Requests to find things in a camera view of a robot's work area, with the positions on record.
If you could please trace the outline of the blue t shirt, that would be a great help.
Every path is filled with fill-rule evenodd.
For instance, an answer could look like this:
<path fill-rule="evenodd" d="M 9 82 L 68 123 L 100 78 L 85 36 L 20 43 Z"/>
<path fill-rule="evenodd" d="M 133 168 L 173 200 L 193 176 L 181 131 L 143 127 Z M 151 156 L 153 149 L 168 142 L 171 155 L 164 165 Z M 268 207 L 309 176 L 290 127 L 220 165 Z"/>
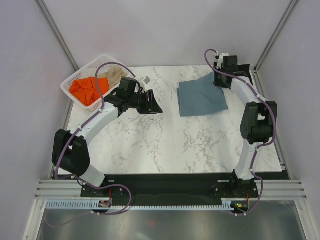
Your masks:
<path fill-rule="evenodd" d="M 228 110 L 224 91 L 214 85 L 213 72 L 196 80 L 178 83 L 177 98 L 181 117 L 198 117 Z"/>

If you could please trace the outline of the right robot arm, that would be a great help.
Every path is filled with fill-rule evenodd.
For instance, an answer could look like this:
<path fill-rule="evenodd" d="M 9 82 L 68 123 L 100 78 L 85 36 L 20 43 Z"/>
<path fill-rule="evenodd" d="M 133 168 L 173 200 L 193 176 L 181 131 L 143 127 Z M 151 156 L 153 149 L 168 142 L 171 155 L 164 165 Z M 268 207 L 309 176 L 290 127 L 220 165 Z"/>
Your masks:
<path fill-rule="evenodd" d="M 229 184 L 230 193 L 240 197 L 247 191 L 244 181 L 254 178 L 255 161 L 259 149 L 275 141 L 278 105 L 257 92 L 253 85 L 250 66 L 239 65 L 236 55 L 221 53 L 216 54 L 215 58 L 214 85 L 230 89 L 244 105 L 240 123 L 243 148 L 234 169 L 235 181 Z"/>

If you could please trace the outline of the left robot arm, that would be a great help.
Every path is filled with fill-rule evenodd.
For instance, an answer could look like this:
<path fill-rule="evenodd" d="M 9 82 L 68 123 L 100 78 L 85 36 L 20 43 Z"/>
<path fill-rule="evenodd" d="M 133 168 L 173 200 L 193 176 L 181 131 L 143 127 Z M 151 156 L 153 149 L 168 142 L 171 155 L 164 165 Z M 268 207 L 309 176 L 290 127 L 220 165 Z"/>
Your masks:
<path fill-rule="evenodd" d="M 91 164 L 89 145 L 111 122 L 129 109 L 141 115 L 161 114 L 149 77 L 136 80 L 123 77 L 104 102 L 84 122 L 71 130 L 60 129 L 54 136 L 52 163 L 72 176 L 92 185 L 92 191 L 99 197 L 106 196 L 110 185 L 105 174 Z"/>

